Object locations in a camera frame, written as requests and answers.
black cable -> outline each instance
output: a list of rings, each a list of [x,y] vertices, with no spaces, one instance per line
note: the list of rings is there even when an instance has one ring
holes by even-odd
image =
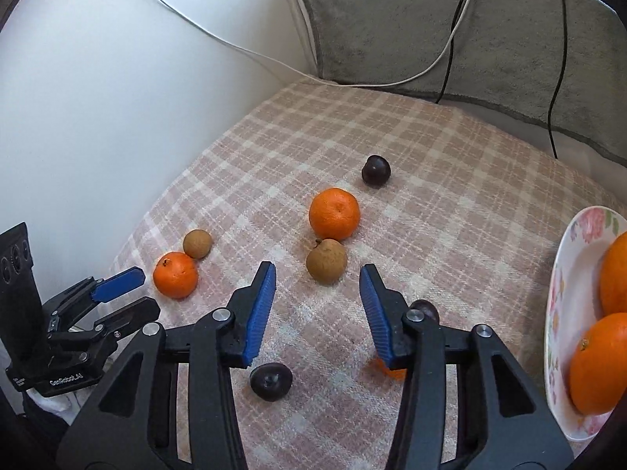
[[[457,9],[455,9],[455,14],[453,14],[453,23],[451,24],[451,33],[453,32],[453,28],[457,24],[457,19],[459,19],[460,12],[462,11],[462,5],[464,0],[460,0],[457,3]],[[444,83],[442,84],[442,89],[440,90],[440,95],[438,95],[438,99],[435,101],[436,104],[440,103],[442,96],[444,95],[444,90],[446,90],[446,83],[448,83],[448,77],[451,74],[451,65],[453,64],[453,44],[455,40],[451,40],[451,48],[448,52],[448,65],[446,66],[446,75],[444,76]]]
[[[553,92],[553,99],[551,99],[551,104],[549,105],[549,114],[547,115],[547,129],[549,131],[549,137],[551,139],[551,147],[553,148],[553,155],[557,159],[557,150],[555,149],[555,141],[553,141],[553,129],[551,128],[551,114],[553,114],[553,106],[555,105],[555,100],[557,99],[557,94],[559,93],[559,89],[562,87],[562,81],[564,79],[564,71],[566,70],[566,57],[568,56],[568,24],[566,22],[566,0],[562,0],[562,21],[564,23],[564,49],[562,52],[562,69],[559,73],[559,79],[557,80],[557,85],[555,87],[555,91]]]

dark round fruit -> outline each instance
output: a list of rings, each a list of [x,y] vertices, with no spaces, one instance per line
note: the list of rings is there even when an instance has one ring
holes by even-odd
[[[385,184],[392,174],[390,163],[380,155],[371,155],[361,170],[364,183],[375,187]]]
[[[290,368],[279,362],[262,364],[250,373],[250,387],[264,401],[278,401],[287,396],[294,376]]]
[[[440,315],[438,314],[438,310],[428,300],[416,300],[411,303],[410,309],[418,309],[419,311],[422,311],[425,316],[428,316],[434,320],[434,322],[438,323],[438,325],[440,324]]]

wire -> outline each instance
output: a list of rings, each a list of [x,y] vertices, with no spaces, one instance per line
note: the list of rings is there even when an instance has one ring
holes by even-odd
[[[551,139],[551,148],[553,149],[553,155],[557,159],[557,150],[555,148],[555,141],[553,141],[553,128],[551,127],[551,115],[553,114],[553,106],[557,99],[559,89],[562,87],[562,81],[564,80],[564,71],[566,71],[566,58],[568,56],[568,24],[566,20],[566,0],[562,0],[562,22],[564,24],[564,48],[562,51],[562,69],[559,72],[559,79],[555,91],[553,92],[553,99],[549,105],[549,114],[547,115],[547,130],[549,131],[549,138]]]
[[[453,14],[453,22],[451,22],[451,33],[453,32],[453,28],[455,27],[455,24],[457,23],[457,18],[460,15],[460,10],[462,9],[463,1],[464,0],[460,0],[459,2],[457,2],[457,8],[455,9],[455,14]],[[440,101],[442,100],[442,96],[444,95],[444,91],[446,90],[446,83],[448,83],[448,77],[451,74],[451,65],[453,64],[454,49],[455,49],[455,44],[451,40],[451,49],[448,53],[448,65],[446,66],[446,74],[444,75],[444,82],[442,83],[440,95],[438,95],[438,98],[435,101],[436,104],[440,104]]]
[[[462,23],[464,17],[466,16],[466,11],[468,10],[468,5],[470,3],[471,0],[466,0],[466,4],[464,5],[463,9],[462,9],[462,13],[460,14],[460,18],[459,21],[457,21],[457,24],[455,25],[455,27],[453,28],[453,30],[451,31],[451,35],[448,37],[448,40],[446,41],[446,44],[444,45],[444,49],[442,50],[442,52],[440,53],[440,55],[433,61],[433,63],[431,65],[429,65],[429,67],[427,67],[425,70],[423,70],[422,72],[419,72],[418,74],[413,75],[410,78],[407,78],[406,80],[401,80],[401,81],[394,81],[393,83],[381,83],[381,84],[339,84],[339,83],[333,83],[330,81],[325,81],[325,80],[321,80],[319,78],[316,78],[314,76],[310,76],[309,74],[305,74],[304,72],[301,72],[298,69],[295,69],[294,67],[291,67],[290,65],[281,62],[280,60],[277,60],[275,58],[271,58],[270,56],[265,56],[264,54],[261,53],[257,53],[256,51],[252,51],[250,49],[247,49],[245,47],[242,47],[240,45],[234,44],[233,42],[229,42],[226,39],[223,39],[222,37],[217,36],[216,34],[209,32],[208,30],[206,30],[205,28],[203,28],[202,26],[200,26],[198,23],[196,23],[195,21],[193,21],[193,19],[187,17],[183,12],[180,12],[179,10],[176,10],[174,7],[172,7],[170,4],[168,4],[167,2],[165,2],[164,0],[158,0],[159,2],[161,2],[161,4],[168,10],[170,10],[171,12],[175,13],[177,16],[179,16],[181,19],[183,19],[184,21],[186,21],[187,23],[191,24],[194,28],[196,28],[197,30],[200,30],[202,33],[206,34],[207,36],[211,37],[214,40],[217,40],[218,42],[233,47],[241,52],[244,53],[248,53],[254,56],[258,56],[259,58],[264,58],[266,60],[269,60],[271,62],[275,62],[278,65],[281,65],[297,74],[300,74],[301,76],[305,76],[306,78],[309,78],[310,80],[315,81],[316,83],[321,83],[321,84],[326,84],[329,86],[346,86],[346,87],[353,87],[353,88],[387,88],[387,87],[391,87],[391,86],[398,86],[399,84],[405,84],[405,83],[409,83],[410,81],[414,81],[418,78],[420,78],[421,76],[424,76],[425,74],[427,74],[428,72],[430,72],[432,70],[432,68],[434,68],[438,62],[443,58],[443,56],[446,54],[448,48],[451,45],[451,42],[453,42],[453,37],[455,36],[455,34],[457,33],[457,30],[459,29],[460,24]]]

plate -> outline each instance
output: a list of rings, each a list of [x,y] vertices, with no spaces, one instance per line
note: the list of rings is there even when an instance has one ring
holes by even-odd
[[[606,207],[579,212],[562,237],[549,285],[544,328],[544,382],[553,416],[568,440],[594,437],[609,413],[581,415],[568,394],[568,366],[583,334],[603,317],[598,298],[601,260],[627,221]]]

silver screw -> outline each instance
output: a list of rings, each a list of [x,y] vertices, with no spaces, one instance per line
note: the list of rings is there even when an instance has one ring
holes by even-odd
[[[224,307],[221,307],[220,309],[216,309],[215,311],[213,311],[212,316],[213,319],[216,320],[216,322],[225,322],[226,320],[231,318],[231,311],[225,309]]]
[[[424,320],[424,313],[420,309],[410,309],[406,316],[410,322],[422,322]]]
[[[494,331],[491,329],[491,327],[485,325],[484,323],[482,323],[481,325],[477,325],[475,327],[475,330],[477,331],[477,335],[482,338],[489,338],[492,334],[494,334]]]
[[[157,332],[159,332],[160,328],[159,323],[150,322],[143,326],[142,332],[146,336],[154,336]]]

